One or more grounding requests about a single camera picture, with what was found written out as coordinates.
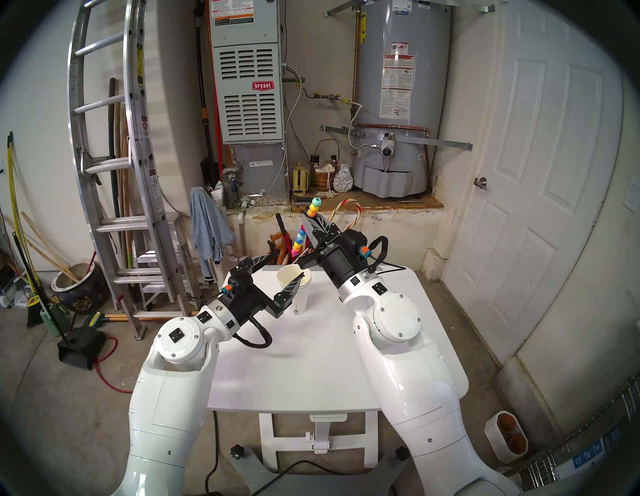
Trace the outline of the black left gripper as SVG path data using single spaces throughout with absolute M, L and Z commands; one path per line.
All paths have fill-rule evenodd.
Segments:
M 270 299 L 255 284 L 252 274 L 277 261 L 279 253 L 270 253 L 255 258 L 245 258 L 228 274 L 227 283 L 221 288 L 221 304 L 230 311 L 238 325 L 244 325 L 260 311 L 266 310 L 274 318 L 281 316 L 281 307 Z M 306 273 L 278 273 L 287 311 L 297 316 L 307 308 Z

